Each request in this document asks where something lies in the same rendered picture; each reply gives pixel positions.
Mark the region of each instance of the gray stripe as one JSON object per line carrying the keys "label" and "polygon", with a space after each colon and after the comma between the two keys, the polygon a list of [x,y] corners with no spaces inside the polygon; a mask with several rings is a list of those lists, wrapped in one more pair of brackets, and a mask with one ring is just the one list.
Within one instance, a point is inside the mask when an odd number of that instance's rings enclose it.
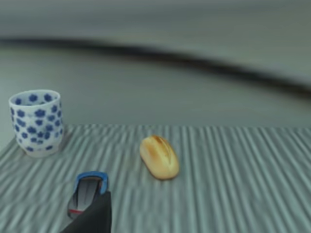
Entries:
{"label": "gray stripe", "polygon": [[[155,180],[139,156],[150,134],[180,161]],[[108,172],[113,233],[311,232],[311,130],[177,126],[67,126],[61,152],[32,159],[12,141],[0,152],[0,232],[58,233],[75,176]]]}

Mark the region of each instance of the bread loaf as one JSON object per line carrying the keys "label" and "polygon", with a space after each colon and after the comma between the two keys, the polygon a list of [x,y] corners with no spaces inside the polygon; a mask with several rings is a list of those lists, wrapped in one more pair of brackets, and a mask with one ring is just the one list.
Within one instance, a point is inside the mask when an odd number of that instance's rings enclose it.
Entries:
{"label": "bread loaf", "polygon": [[147,137],[141,142],[139,151],[145,165],[157,179],[171,179],[178,174],[177,156],[165,138],[157,135]]}

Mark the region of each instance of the cup rim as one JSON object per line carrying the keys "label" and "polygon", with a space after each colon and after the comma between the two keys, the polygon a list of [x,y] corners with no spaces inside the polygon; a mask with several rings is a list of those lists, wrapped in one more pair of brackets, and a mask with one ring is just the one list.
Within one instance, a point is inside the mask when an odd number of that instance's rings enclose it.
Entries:
{"label": "cup rim", "polygon": [[[53,93],[57,96],[56,99],[50,101],[50,102],[47,102],[45,104],[36,104],[36,105],[17,105],[15,103],[12,102],[12,99],[14,99],[15,97],[19,96],[19,95],[22,95],[22,94],[27,94],[27,93],[32,93],[32,92],[48,92],[48,93]],[[19,93],[16,93],[14,95],[12,95],[10,98],[9,98],[9,105],[10,106],[13,106],[13,107],[18,107],[18,108],[37,108],[38,106],[46,106],[46,105],[49,105],[51,103],[55,103],[57,102],[58,100],[60,100],[60,94],[57,92],[57,91],[53,91],[53,90],[47,90],[47,89],[36,89],[36,90],[29,90],[29,91],[22,91],[22,92],[19,92]]]}

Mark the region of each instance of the dark curved line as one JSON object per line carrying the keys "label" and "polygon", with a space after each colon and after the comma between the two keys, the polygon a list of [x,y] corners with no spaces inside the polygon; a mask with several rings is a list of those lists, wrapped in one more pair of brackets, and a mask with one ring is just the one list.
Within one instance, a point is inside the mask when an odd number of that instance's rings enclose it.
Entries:
{"label": "dark curved line", "polygon": [[7,45],[23,45],[32,47],[48,47],[57,49],[71,49],[88,51],[101,55],[117,55],[130,57],[143,62],[157,62],[166,65],[173,65],[182,68],[192,68],[194,70],[221,75],[230,80],[243,81],[252,85],[258,85],[290,94],[293,97],[311,100],[311,87],[295,82],[284,76],[278,76],[268,72],[261,72],[238,66],[215,59],[202,59],[184,53],[167,52],[160,49],[118,45],[111,42],[82,39],[46,39],[46,38],[6,38],[0,39],[0,43]]}

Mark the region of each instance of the blue and white cup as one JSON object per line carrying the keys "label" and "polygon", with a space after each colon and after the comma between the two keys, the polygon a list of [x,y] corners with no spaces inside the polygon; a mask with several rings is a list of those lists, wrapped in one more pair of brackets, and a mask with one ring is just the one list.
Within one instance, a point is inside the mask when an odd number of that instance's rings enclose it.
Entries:
{"label": "blue and white cup", "polygon": [[42,158],[58,151],[63,139],[60,94],[32,90],[9,99],[17,143],[27,155]]}

